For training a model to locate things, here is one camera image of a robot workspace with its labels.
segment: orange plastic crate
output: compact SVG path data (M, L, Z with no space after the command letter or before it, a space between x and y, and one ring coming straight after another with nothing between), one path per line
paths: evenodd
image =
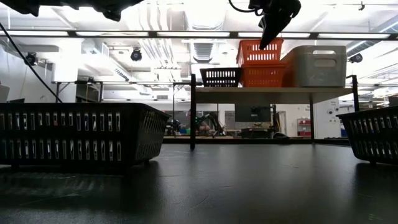
M264 50L260 50L261 40L241 40L236 63L240 66L266 65L278 63L282 50L282 38L275 38Z
M291 87L292 82L285 77L286 65L273 64L257 67L242 67L241 84L243 87Z

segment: shelf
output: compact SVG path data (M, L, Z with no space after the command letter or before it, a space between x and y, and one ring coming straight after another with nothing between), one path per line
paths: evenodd
M309 104L348 95L352 88L197 88L197 103L231 103L242 105Z

